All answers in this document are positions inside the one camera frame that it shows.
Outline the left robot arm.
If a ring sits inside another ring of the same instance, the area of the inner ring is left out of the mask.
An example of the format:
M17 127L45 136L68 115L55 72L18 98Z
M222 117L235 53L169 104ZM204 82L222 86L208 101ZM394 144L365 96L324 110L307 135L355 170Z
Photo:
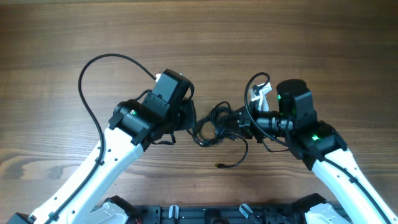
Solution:
M143 102L118 104L95 149L65 184L30 215L15 213L9 223L126 223L130 214L119 205L95 205L126 168L165 135L190 129L195 109L187 91L192 82L166 69Z

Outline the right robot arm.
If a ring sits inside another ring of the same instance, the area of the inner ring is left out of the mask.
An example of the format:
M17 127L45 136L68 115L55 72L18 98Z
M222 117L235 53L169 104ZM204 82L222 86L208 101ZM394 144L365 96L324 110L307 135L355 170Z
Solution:
M318 120L307 84L299 79L279 83L278 111L268 110L270 89L268 82L255 86L252 98L222 117L220 125L259 143L283 137L290 153L330 189L353 223L397 223L397 215L361 172L346 141L333 126Z

